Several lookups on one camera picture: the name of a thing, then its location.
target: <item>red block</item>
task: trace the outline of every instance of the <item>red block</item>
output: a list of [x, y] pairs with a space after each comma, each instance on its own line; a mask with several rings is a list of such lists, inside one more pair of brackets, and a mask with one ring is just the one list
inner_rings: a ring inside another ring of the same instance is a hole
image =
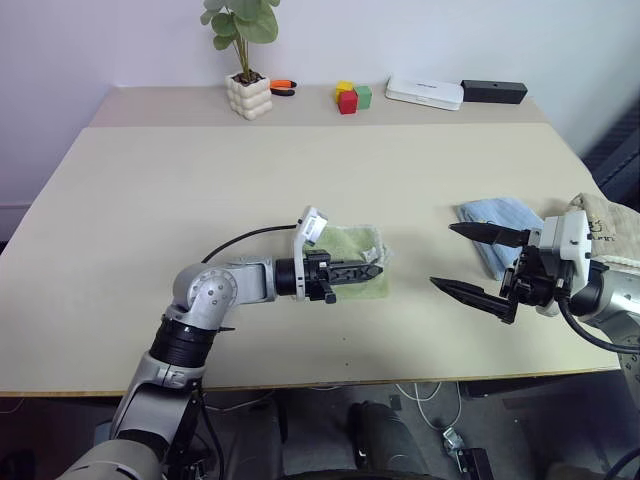
[[340, 93], [340, 97], [338, 98], [338, 109], [343, 115], [347, 113], [356, 113], [356, 110], [358, 109], [358, 94], [353, 90]]

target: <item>white power bank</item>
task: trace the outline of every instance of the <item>white power bank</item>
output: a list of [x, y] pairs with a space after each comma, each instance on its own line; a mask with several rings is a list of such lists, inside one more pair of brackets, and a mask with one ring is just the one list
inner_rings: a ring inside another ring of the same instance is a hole
[[464, 89], [455, 83], [407, 80], [394, 76], [387, 83], [385, 95], [393, 100], [445, 110], [459, 110], [464, 98]]

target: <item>orange scissors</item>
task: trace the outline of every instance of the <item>orange scissors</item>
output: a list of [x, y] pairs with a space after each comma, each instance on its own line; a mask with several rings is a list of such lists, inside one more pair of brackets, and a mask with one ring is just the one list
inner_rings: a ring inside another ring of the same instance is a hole
[[281, 97], [292, 97], [296, 94], [294, 90], [298, 84], [293, 80], [271, 80], [271, 93]]

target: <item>black box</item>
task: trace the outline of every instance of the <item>black box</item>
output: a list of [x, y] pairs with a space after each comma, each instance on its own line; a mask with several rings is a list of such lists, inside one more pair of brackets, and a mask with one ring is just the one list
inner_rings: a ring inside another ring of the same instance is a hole
[[520, 103], [527, 94], [524, 83], [463, 80], [465, 102]]

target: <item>green leaf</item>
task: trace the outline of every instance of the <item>green leaf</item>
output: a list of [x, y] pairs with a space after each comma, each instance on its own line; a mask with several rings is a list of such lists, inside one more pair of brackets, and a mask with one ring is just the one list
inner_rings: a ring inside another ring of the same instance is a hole
[[258, 17], [261, 0], [226, 0], [228, 8], [242, 20], [252, 21]]
[[260, 0], [258, 17], [254, 21], [248, 22], [237, 15], [233, 20], [238, 33], [250, 42], [270, 43], [278, 37], [278, 22], [266, 0]]
[[202, 15], [200, 15], [200, 23], [203, 25], [208, 25], [211, 23], [211, 19], [216, 13], [212, 10], [205, 11]]
[[213, 46], [216, 50], [224, 50], [231, 42], [235, 39], [235, 35], [229, 37], [221, 37], [220, 35], [216, 35], [213, 37]]
[[218, 13], [222, 7], [224, 7], [224, 0], [204, 0], [204, 8], [213, 13]]
[[213, 21], [211, 22], [213, 31], [221, 37], [236, 35], [238, 30], [236, 30], [236, 25], [233, 23], [234, 16], [235, 15], [229, 15], [228, 13], [219, 13], [213, 17]]

